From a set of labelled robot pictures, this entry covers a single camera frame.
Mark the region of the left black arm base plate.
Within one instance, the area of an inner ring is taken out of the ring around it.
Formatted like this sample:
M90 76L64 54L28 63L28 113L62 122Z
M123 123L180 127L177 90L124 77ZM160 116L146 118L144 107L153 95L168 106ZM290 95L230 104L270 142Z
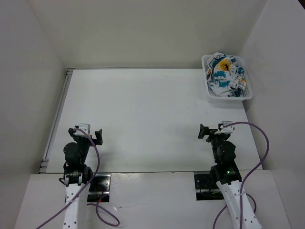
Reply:
M64 177L58 179L65 187L66 187L66 180ZM80 185L81 183L78 182L78 177L70 177L69 184L76 183ZM109 195L110 192L110 181L111 175L110 174L97 174L96 177L92 180L90 184L90 188L87 195L87 202L88 203L96 203L99 202L109 202L109 196L104 197L100 200L100 198L104 195Z

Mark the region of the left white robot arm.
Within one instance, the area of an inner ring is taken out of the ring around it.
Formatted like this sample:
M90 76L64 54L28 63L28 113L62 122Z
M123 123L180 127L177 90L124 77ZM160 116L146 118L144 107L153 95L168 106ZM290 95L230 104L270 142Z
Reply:
M95 138L90 134L89 124L79 124L70 128L68 133L73 142L68 143L63 152L65 154L64 184L66 191L64 229L86 229L87 198L89 190L95 185L98 172L85 164L90 147L97 150L102 145L102 130L96 131Z

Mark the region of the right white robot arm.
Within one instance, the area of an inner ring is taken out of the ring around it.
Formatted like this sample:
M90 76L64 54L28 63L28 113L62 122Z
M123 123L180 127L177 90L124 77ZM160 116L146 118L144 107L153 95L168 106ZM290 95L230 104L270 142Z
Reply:
M216 165L211 167L209 182L218 187L226 202L235 229L261 229L248 195L242 185L242 177L235 163L236 146L228 139L233 133L231 122L223 121L217 129L200 124L199 139L206 139L212 146Z

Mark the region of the patterned white teal yellow shorts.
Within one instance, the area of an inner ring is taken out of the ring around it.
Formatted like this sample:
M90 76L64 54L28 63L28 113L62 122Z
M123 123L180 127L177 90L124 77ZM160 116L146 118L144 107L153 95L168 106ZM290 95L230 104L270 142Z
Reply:
M247 87L246 70L237 64L236 58L215 52L207 62L207 86L219 97L241 97Z

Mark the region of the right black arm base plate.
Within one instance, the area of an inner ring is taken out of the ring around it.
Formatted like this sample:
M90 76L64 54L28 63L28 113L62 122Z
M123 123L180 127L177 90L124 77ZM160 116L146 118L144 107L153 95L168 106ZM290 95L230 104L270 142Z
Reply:
M233 168L214 166L210 172L195 172L194 181L197 200L223 199L229 203L238 197L242 178Z

